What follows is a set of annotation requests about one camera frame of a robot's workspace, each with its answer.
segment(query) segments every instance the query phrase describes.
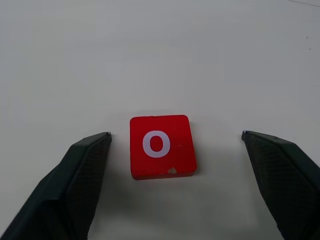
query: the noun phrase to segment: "letter o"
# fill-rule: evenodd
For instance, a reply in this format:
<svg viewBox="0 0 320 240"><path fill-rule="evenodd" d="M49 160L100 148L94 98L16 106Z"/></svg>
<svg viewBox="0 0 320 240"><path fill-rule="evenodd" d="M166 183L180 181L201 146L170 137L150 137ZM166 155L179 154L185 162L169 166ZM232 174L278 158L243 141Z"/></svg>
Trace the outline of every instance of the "letter o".
<svg viewBox="0 0 320 240"><path fill-rule="evenodd" d="M162 149L160 151L153 151L150 146L150 140L152 137L158 136L162 140ZM148 132L142 140L142 146L144 152L152 158L162 158L168 154L170 150L170 139L166 133L163 131L150 131Z"/></svg>

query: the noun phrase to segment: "white letter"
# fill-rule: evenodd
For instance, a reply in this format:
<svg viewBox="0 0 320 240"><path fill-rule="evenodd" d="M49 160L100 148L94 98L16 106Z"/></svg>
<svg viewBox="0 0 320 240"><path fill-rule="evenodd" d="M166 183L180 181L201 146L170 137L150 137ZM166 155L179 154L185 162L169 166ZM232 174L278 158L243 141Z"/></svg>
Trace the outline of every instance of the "white letter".
<svg viewBox="0 0 320 240"><path fill-rule="evenodd" d="M150 140L152 137L158 136L162 139L162 149L160 151L153 151L150 146ZM142 141L144 152L152 158L162 158L168 154L170 150L170 139L163 131L150 131L148 132Z"/></svg>

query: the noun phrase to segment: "red block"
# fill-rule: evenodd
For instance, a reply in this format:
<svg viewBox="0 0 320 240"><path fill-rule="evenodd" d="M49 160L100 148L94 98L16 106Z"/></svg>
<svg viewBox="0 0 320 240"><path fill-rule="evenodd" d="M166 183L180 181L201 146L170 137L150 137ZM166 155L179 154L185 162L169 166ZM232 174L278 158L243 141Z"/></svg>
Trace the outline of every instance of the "red block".
<svg viewBox="0 0 320 240"><path fill-rule="evenodd" d="M188 117L132 118L130 163L135 180L192 176L197 161Z"/></svg>

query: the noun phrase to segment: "red square tile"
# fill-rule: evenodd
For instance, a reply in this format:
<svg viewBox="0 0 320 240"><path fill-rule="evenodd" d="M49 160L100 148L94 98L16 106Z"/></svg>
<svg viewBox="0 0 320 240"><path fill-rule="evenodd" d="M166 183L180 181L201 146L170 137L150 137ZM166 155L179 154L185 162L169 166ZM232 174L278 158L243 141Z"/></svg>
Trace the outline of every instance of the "red square tile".
<svg viewBox="0 0 320 240"><path fill-rule="evenodd" d="M197 161L188 117L132 118L130 163L132 177L136 180L193 175Z"/></svg>

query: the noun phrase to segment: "white surface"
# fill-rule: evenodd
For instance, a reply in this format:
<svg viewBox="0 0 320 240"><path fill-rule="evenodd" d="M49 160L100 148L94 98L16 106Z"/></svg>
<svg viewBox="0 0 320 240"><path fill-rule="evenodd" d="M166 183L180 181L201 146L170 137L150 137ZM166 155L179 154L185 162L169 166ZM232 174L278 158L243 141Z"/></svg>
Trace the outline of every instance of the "white surface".
<svg viewBox="0 0 320 240"><path fill-rule="evenodd" d="M320 7L287 0L2 0L0 233L68 147L113 134L92 240L282 239L242 130L320 163ZM129 120L185 114L200 171L134 181Z"/></svg>

